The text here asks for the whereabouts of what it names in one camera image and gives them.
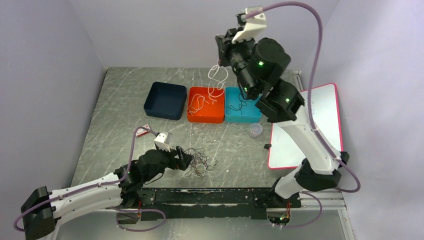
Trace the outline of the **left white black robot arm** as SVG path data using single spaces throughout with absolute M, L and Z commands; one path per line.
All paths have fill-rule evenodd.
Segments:
M 27 240 L 38 240 L 56 227 L 82 215 L 111 207 L 134 207 L 138 190 L 166 169 L 184 171 L 193 156 L 177 146 L 170 151 L 150 149 L 138 159 L 99 179 L 84 184 L 48 190 L 36 188 L 21 206 L 22 231 Z

